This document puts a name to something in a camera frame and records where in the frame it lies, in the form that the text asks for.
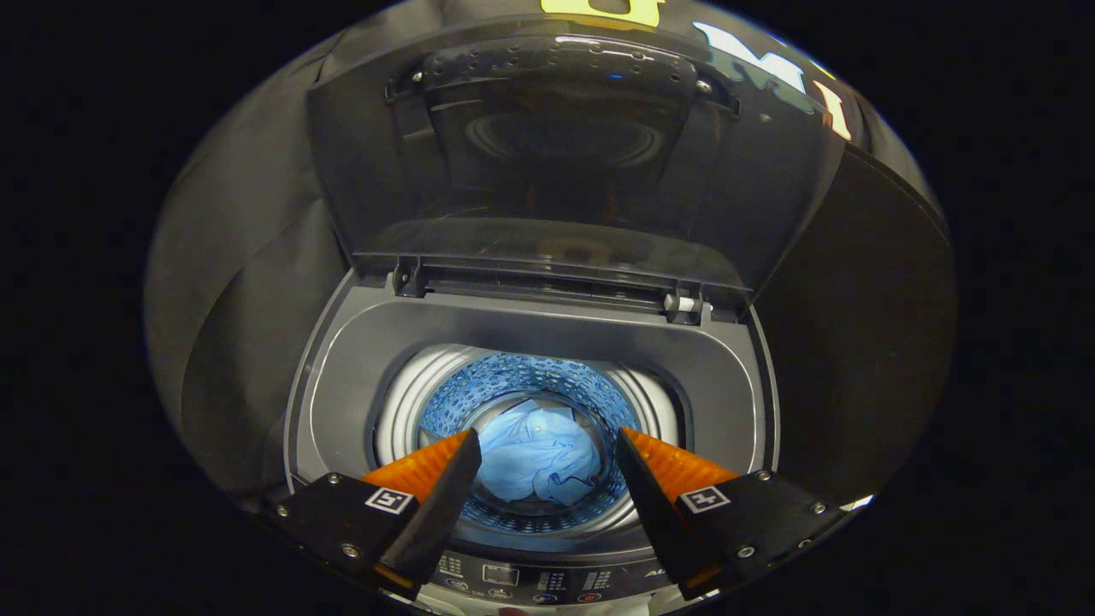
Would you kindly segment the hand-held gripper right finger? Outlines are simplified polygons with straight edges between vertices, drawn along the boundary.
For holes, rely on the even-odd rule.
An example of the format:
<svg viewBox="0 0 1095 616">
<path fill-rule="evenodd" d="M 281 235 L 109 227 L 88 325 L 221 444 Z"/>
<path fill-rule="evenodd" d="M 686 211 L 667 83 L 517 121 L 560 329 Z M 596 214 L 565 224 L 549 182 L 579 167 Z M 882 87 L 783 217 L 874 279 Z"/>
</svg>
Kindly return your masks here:
<svg viewBox="0 0 1095 616">
<path fill-rule="evenodd" d="M 751 584 L 855 513 L 773 470 L 735 473 L 627 426 L 616 432 L 615 463 L 654 557 L 685 600 Z"/>
</svg>

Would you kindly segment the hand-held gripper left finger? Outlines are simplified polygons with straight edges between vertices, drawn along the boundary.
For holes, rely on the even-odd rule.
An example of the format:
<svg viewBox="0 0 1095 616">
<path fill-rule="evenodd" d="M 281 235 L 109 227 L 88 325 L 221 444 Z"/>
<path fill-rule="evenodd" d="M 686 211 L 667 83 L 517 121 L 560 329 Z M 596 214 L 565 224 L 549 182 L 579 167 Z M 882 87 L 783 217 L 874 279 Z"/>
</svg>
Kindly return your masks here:
<svg viewBox="0 0 1095 616">
<path fill-rule="evenodd" d="M 476 429 L 361 477 L 330 472 L 262 508 L 263 526 L 337 576 L 407 601 L 427 584 L 482 463 Z"/>
</svg>

